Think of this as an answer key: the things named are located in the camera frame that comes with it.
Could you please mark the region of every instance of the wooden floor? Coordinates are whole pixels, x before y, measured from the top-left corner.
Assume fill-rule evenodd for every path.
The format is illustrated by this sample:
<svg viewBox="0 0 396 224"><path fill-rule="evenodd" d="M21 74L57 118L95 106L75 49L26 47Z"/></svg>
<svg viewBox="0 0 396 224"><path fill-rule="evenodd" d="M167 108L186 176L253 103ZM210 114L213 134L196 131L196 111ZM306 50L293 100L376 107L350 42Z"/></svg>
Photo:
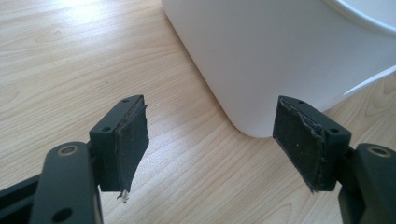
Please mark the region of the wooden floor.
<svg viewBox="0 0 396 224"><path fill-rule="evenodd" d="M144 94L150 145L127 204L102 193L106 223L342 222L339 187L312 194L273 139L235 129L158 0L2 1L0 68L0 189ZM352 146L396 148L396 75L326 113Z"/></svg>

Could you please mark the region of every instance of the black plastic mount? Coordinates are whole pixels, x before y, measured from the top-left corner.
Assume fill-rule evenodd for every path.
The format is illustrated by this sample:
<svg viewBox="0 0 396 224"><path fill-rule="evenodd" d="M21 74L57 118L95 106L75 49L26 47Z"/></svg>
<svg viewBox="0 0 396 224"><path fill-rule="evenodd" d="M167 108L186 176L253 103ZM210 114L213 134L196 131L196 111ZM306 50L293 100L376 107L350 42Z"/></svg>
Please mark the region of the black plastic mount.
<svg viewBox="0 0 396 224"><path fill-rule="evenodd" d="M396 223L396 153L349 146L351 133L304 101L279 96L273 136L313 191L339 194L344 223Z"/></svg>
<svg viewBox="0 0 396 224"><path fill-rule="evenodd" d="M41 175L0 191L0 223L103 223L102 191L129 192L149 145L143 95L117 103L90 142L52 149Z"/></svg>

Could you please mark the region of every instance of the round hole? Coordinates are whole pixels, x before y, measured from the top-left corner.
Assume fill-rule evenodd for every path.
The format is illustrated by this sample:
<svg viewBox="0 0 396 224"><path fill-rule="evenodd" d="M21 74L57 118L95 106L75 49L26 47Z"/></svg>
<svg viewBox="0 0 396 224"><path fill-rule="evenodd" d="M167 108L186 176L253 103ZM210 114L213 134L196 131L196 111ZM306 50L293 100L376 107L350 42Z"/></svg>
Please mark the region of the round hole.
<svg viewBox="0 0 396 224"><path fill-rule="evenodd" d="M61 152L64 153L64 154L67 154L67 153L72 152L73 150L74 150L73 147L66 147L66 148L63 148L63 149L61 150Z"/></svg>
<svg viewBox="0 0 396 224"><path fill-rule="evenodd" d="M330 132L332 133L339 133L340 131L338 129L330 129Z"/></svg>
<svg viewBox="0 0 396 224"><path fill-rule="evenodd" d="M58 150L58 156L70 156L70 155L74 154L75 152L77 152L77 150L78 150L78 146L75 146L75 145L61 147Z"/></svg>
<svg viewBox="0 0 396 224"><path fill-rule="evenodd" d="M72 214L73 211L70 208L64 208L56 212L55 215L53 215L52 221L55 223L64 222L67 219L69 219L72 216Z"/></svg>
<svg viewBox="0 0 396 224"><path fill-rule="evenodd" d="M391 157L391 154L386 149L381 147L369 147L368 150L380 157Z"/></svg>
<svg viewBox="0 0 396 224"><path fill-rule="evenodd" d="M103 129L101 129L100 131L102 131L102 132L108 132L108 131L110 131L110 128L109 127L105 127L105 128L103 128Z"/></svg>

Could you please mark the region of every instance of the white bucket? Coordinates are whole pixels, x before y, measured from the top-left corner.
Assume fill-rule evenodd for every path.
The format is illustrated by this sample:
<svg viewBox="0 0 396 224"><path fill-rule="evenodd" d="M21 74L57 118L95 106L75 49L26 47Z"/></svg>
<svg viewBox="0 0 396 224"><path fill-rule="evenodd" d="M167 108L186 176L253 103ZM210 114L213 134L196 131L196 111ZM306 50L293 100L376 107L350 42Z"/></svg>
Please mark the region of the white bucket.
<svg viewBox="0 0 396 224"><path fill-rule="evenodd" d="M396 70L395 0L163 0L232 123L272 134L278 95L325 110Z"/></svg>

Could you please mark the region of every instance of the black plastic arm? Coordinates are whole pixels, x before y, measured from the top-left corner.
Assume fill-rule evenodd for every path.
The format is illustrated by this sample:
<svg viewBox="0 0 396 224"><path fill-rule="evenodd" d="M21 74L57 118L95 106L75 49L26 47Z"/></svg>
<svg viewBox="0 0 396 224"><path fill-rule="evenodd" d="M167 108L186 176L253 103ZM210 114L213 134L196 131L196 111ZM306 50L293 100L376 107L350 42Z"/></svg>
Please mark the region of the black plastic arm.
<svg viewBox="0 0 396 224"><path fill-rule="evenodd" d="M313 191L342 185L344 223L396 223L396 153L349 146L351 133L314 107L280 96L273 136Z"/></svg>
<svg viewBox="0 0 396 224"><path fill-rule="evenodd" d="M52 149L41 175L0 191L0 223L103 223L98 186L126 200L149 146L143 95L118 102L88 144Z"/></svg>

